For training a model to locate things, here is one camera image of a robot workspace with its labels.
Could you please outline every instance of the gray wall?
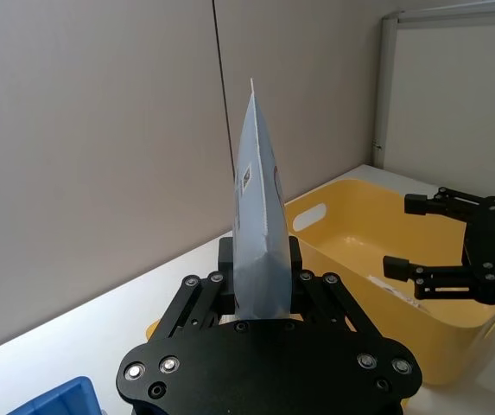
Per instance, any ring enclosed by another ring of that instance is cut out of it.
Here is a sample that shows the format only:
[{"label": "gray wall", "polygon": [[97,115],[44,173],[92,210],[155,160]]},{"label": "gray wall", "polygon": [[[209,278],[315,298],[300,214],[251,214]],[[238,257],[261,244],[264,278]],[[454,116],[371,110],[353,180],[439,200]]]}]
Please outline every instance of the gray wall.
[{"label": "gray wall", "polygon": [[[216,1],[234,149],[252,76],[287,197],[369,160],[394,7]],[[209,0],[0,0],[0,342],[229,229],[231,165]]]},{"label": "gray wall", "polygon": [[255,80],[286,198],[368,161],[382,0],[216,0],[234,154]]},{"label": "gray wall", "polygon": [[230,228],[232,185],[210,1],[0,1],[0,342]]},{"label": "gray wall", "polygon": [[393,59],[384,168],[495,195],[495,22],[400,28]]}]

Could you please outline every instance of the white tabletop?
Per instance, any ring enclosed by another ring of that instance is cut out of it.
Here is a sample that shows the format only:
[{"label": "white tabletop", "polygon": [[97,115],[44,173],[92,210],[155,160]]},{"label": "white tabletop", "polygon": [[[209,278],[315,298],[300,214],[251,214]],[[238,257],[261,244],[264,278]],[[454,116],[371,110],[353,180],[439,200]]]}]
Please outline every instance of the white tabletop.
[{"label": "white tabletop", "polygon": [[[432,195],[436,186],[360,166],[335,180],[358,178],[404,193]],[[217,267],[218,238],[135,278],[0,346],[0,414],[70,380],[88,376],[108,415],[129,414],[118,396],[116,372],[124,355],[145,342],[187,274],[205,277]],[[464,379],[423,387],[405,411],[424,414],[495,414],[495,332]]]}]

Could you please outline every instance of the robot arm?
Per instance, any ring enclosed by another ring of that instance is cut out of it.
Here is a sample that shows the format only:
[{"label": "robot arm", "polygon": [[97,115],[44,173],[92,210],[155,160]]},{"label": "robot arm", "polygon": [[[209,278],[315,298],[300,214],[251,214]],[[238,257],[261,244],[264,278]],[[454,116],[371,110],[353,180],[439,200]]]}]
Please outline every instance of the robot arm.
[{"label": "robot arm", "polygon": [[132,349],[117,389],[136,415],[402,414],[422,372],[402,344],[381,336],[340,276],[302,269],[290,238],[291,314],[302,321],[219,324],[234,314],[232,239],[219,270],[185,277],[146,344]]},{"label": "robot arm", "polygon": [[415,282],[418,299],[474,299],[495,304],[495,196],[478,197],[439,188],[431,199],[406,195],[407,214],[442,214],[466,222],[462,266],[425,266],[384,257],[384,275]]}]

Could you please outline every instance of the yellow plastic bin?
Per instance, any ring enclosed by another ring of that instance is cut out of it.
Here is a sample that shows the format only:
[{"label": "yellow plastic bin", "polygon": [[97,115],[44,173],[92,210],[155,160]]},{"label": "yellow plastic bin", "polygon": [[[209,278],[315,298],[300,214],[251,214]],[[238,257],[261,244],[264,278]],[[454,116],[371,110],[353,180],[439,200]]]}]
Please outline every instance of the yellow plastic bin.
[{"label": "yellow plastic bin", "polygon": [[404,213],[403,196],[343,180],[286,205],[303,267],[337,272],[381,333],[410,349],[426,383],[456,380],[495,326],[495,306],[415,300],[414,285],[384,277],[384,255],[425,265],[460,265],[465,224]]}]

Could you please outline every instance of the blue container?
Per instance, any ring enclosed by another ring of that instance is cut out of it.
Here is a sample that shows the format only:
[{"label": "blue container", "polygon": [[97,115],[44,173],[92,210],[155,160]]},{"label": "blue container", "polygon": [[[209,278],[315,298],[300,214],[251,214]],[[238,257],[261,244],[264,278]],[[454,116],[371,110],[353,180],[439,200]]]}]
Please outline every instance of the blue container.
[{"label": "blue container", "polygon": [[80,376],[30,400],[8,415],[101,415],[101,409],[92,382]]}]

